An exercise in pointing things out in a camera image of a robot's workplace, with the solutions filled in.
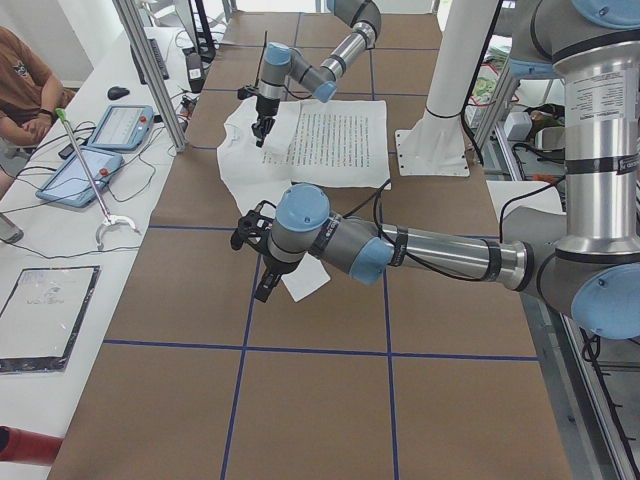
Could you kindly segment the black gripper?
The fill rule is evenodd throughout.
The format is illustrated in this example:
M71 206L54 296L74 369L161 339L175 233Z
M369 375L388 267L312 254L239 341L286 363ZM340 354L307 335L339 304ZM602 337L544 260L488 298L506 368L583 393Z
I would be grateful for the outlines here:
M271 249L268 239L262 239L259 245L263 255L265 272L256 285L254 298L260 302L266 302L278 285L280 278L297 269L303 258L303 253L286 252L277 246Z
M262 95L257 96L256 112L258 116L254 123L254 136L257 147L264 145L265 138L271 132L275 124L275 117L278 113L279 105L279 99L268 98Z

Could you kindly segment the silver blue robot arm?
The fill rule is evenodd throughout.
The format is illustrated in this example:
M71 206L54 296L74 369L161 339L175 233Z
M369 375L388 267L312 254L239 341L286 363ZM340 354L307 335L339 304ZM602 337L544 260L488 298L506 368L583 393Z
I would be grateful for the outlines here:
M459 125L472 63L499 14L495 1L450 11L423 118L397 132L401 222L335 213L318 187L289 187L273 217L250 211L232 243L264 258L255 290L312 255L372 284L387 267L425 268L468 282L499 282L543 300L609 339L639 333L636 182L639 5L635 1L521 1L510 70L565 83L564 214L518 207L495 215L484 187L469 190Z
M338 80L358 56L375 47L381 33L381 13L375 2L329 1L327 8L350 33L319 65L310 63L297 48L278 42L266 44L257 81L247 90L256 98L257 119L251 129L258 147L264 145L275 124L287 80L327 103L337 91Z

